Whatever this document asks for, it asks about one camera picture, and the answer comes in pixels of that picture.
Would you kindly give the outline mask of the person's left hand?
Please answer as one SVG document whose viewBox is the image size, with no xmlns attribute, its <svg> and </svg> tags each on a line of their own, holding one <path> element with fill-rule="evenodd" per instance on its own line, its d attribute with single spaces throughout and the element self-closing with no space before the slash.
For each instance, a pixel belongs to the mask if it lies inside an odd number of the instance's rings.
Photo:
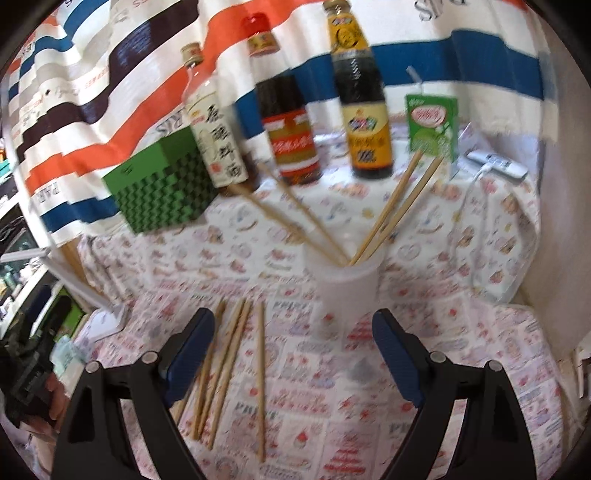
<svg viewBox="0 0 591 480">
<path fill-rule="evenodd" d="M 54 422 L 54 425 L 51 426 L 40 417 L 31 417 L 28 425 L 32 432 L 43 435 L 52 435 L 54 432 L 59 432 L 61 430 L 66 410 L 69 405 L 69 397 L 66 394 L 63 383 L 54 373 L 51 373 L 48 376 L 45 388 L 51 393 L 48 416 Z"/>
</svg>

